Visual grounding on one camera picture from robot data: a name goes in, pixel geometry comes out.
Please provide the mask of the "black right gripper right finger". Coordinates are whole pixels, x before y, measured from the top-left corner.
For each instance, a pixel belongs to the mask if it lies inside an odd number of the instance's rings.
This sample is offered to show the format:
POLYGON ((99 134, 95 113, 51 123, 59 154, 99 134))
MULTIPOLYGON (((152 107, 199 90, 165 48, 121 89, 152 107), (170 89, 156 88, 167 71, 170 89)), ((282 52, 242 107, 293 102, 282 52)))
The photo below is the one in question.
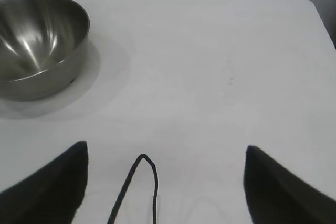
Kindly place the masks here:
POLYGON ((335 200, 257 146, 248 146, 244 192, 253 223, 335 223, 335 200))

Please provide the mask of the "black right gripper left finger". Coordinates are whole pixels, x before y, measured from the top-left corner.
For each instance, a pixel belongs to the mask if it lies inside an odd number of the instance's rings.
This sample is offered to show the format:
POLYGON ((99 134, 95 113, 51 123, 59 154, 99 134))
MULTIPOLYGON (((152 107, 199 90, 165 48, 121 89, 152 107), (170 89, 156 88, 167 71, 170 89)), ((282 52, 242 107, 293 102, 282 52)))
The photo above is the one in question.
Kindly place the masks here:
POLYGON ((87 143, 80 141, 1 192, 1 223, 72 223, 88 182, 87 143))

